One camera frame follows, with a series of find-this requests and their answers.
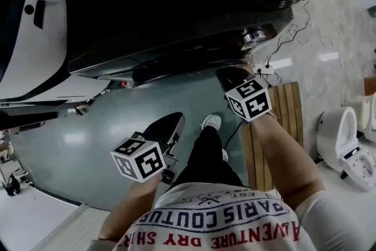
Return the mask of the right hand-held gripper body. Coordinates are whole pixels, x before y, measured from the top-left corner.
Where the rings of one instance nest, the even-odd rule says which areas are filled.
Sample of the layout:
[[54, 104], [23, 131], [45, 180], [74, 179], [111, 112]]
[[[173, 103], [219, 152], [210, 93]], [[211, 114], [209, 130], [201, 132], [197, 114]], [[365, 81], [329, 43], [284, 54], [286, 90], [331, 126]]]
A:
[[225, 93], [231, 110], [245, 121], [253, 121], [272, 110], [267, 88], [256, 78]]

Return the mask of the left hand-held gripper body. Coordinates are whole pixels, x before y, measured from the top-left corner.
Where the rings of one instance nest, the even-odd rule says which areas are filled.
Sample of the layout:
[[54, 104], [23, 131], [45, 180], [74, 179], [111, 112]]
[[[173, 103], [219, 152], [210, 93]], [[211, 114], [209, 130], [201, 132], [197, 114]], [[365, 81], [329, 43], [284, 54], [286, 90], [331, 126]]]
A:
[[144, 183], [161, 173], [162, 182], [171, 185], [176, 177], [174, 168], [177, 165], [172, 150], [178, 140], [178, 135], [162, 142], [161, 138], [145, 138], [142, 133], [135, 132], [110, 153], [122, 176]]

